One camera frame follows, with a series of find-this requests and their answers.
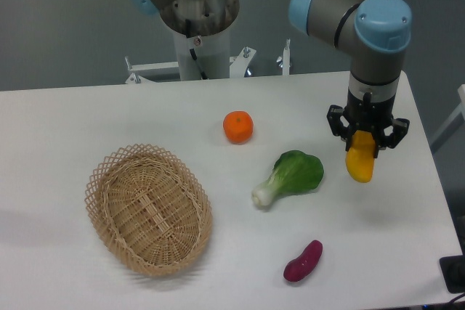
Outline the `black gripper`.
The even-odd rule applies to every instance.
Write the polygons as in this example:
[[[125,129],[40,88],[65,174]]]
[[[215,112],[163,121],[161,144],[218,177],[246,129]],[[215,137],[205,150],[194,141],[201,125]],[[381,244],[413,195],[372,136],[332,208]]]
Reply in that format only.
[[[331,105],[328,109],[326,118],[331,133],[345,143],[345,151],[348,152],[355,132],[371,132],[373,127],[373,156],[377,158],[381,150],[396,148],[409,130],[408,119],[392,117],[394,101],[395,95],[382,102],[373,102],[348,91],[345,108]]]

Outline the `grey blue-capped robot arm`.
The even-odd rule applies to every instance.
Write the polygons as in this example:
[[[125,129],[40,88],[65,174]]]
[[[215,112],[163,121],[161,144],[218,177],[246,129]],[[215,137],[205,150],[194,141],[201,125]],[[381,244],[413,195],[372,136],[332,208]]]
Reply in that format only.
[[[219,37],[236,21],[239,0],[132,1],[143,13],[160,15],[174,33],[182,79],[230,77],[229,46]],[[392,108],[411,40],[410,7],[403,0],[290,0],[288,19],[352,59],[347,104],[327,114],[333,135],[349,152],[377,156],[396,147],[409,128]]]

